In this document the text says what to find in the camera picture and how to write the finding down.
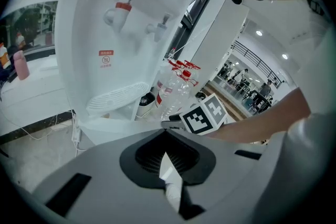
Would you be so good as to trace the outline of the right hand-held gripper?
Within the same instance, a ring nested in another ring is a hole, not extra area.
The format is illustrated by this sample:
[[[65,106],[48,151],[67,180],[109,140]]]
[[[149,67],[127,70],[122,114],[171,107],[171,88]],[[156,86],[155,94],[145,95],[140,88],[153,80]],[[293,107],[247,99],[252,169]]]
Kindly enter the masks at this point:
[[[186,131],[195,135],[206,135],[217,131],[227,123],[228,113],[215,93],[184,112],[171,115],[161,122],[165,129]]]

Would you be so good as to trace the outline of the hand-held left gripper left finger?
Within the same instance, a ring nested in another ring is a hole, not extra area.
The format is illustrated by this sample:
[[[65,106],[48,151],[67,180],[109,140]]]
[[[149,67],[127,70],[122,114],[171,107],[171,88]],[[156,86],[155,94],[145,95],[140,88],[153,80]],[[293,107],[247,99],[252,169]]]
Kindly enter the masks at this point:
[[[33,196],[71,223],[180,223],[155,164],[164,130],[94,146],[46,177]]]

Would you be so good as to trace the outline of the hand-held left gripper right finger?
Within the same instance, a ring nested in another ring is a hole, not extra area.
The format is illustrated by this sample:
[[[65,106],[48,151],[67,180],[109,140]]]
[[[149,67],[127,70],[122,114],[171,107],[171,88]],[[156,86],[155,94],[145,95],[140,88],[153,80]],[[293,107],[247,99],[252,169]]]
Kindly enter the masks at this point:
[[[237,144],[167,129],[179,148],[170,155],[192,202],[203,209],[227,197],[247,177],[267,145]]]

